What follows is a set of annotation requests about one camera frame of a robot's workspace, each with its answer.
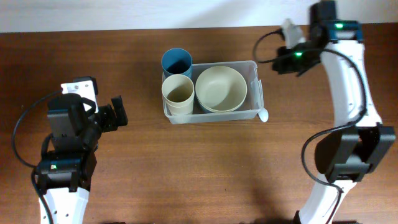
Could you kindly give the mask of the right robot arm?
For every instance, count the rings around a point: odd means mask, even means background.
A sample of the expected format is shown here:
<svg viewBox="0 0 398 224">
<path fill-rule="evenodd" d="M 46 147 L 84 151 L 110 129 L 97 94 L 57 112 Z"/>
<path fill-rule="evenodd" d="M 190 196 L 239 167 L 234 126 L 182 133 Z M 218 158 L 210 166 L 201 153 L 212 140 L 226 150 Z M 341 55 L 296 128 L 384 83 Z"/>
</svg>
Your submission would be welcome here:
<svg viewBox="0 0 398 224">
<path fill-rule="evenodd" d="M 331 223 L 346 194 L 372 173 L 396 140 L 378 115 L 364 69 L 364 39 L 357 21 L 340 20 L 334 1 L 310 8 L 309 36 L 291 21 L 280 29 L 285 45 L 272 68 L 301 75 L 322 64 L 328 76 L 334 126 L 314 134 L 315 185 L 294 223 Z"/>
</svg>

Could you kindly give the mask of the blue bowl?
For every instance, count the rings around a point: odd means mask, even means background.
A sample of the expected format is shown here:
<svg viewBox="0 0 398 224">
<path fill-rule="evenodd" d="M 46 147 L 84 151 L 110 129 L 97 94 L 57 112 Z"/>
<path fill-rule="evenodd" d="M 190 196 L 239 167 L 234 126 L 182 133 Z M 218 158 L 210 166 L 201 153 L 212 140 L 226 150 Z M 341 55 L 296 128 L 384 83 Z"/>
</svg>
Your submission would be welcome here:
<svg viewBox="0 0 398 224">
<path fill-rule="evenodd" d="M 197 101 L 197 106 L 202 110 L 204 113 L 212 113 L 209 109 L 207 109 L 205 106 L 203 106 L 199 101 Z"/>
</svg>

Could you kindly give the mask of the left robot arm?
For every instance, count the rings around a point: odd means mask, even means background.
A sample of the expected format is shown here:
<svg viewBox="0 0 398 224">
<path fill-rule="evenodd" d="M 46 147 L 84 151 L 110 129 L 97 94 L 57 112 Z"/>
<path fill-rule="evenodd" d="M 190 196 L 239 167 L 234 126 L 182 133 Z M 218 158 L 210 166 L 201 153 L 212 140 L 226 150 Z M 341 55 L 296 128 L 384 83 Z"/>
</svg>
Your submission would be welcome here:
<svg viewBox="0 0 398 224">
<path fill-rule="evenodd" d="M 98 106 L 93 77 L 76 78 L 61 88 L 62 94 L 47 104 L 52 132 L 42 144 L 31 179 L 39 196 L 41 223 L 82 223 L 98 141 L 103 133 L 127 125 L 128 119 L 120 96 Z"/>
</svg>

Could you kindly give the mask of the cream bowl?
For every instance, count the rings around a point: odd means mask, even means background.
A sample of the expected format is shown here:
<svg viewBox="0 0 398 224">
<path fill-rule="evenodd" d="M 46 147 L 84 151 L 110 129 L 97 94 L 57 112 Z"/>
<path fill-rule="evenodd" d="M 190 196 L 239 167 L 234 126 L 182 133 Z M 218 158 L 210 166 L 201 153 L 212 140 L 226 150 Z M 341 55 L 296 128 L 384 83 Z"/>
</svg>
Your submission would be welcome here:
<svg viewBox="0 0 398 224">
<path fill-rule="evenodd" d="M 227 94 L 247 96 L 248 87 L 244 77 L 237 70 L 227 66 L 214 66 L 198 76 L 195 93 L 199 97 Z"/>
<path fill-rule="evenodd" d="M 195 95 L 200 108 L 207 113 L 227 113 L 238 110 L 244 104 L 246 95 L 210 95 L 199 97 Z"/>
</svg>

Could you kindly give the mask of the white plastic spoon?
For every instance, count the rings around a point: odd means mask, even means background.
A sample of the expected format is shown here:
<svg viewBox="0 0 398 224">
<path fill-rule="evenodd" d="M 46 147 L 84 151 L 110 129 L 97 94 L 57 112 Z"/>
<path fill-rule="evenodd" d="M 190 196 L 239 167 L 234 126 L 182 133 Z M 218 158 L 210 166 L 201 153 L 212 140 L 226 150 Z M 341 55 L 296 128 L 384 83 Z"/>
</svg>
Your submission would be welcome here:
<svg viewBox="0 0 398 224">
<path fill-rule="evenodd" d="M 260 102 L 261 102 L 261 106 L 262 106 L 262 108 L 258 112 L 258 116 L 259 116 L 259 119 L 263 123 L 266 123 L 268 121 L 268 119 L 269 119 L 269 112 L 265 109 L 265 106 L 264 106 L 264 92 L 263 92 L 263 89 L 262 89 L 261 80 L 258 80 L 258 84 L 259 84 L 259 94 L 260 94 L 260 98 L 261 98 Z"/>
</svg>

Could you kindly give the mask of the cream cup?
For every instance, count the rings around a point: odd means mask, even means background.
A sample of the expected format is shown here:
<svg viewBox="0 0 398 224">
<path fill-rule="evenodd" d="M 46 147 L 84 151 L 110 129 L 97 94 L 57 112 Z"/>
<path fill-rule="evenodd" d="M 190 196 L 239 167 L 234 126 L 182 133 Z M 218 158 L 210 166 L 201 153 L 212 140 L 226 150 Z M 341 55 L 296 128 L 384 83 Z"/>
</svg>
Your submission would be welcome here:
<svg viewBox="0 0 398 224">
<path fill-rule="evenodd" d="M 166 102 L 175 107 L 183 107 L 189 104 L 195 95 L 192 80 L 182 74 L 167 77 L 162 83 L 161 90 Z"/>
<path fill-rule="evenodd" d="M 193 103 L 180 107 L 167 104 L 167 108 L 169 109 L 172 116 L 182 116 L 193 113 Z"/>
</svg>

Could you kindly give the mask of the blue cup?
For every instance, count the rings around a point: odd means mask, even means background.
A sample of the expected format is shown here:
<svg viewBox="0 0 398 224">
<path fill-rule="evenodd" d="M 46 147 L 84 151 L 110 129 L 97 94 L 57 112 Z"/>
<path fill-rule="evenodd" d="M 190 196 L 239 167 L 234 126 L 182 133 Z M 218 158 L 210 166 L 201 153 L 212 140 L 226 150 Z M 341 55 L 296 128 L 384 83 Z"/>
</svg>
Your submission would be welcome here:
<svg viewBox="0 0 398 224">
<path fill-rule="evenodd" d="M 165 78 L 175 74 L 192 77 L 193 59 L 185 49 L 173 48 L 166 51 L 162 56 L 161 66 Z"/>
</svg>

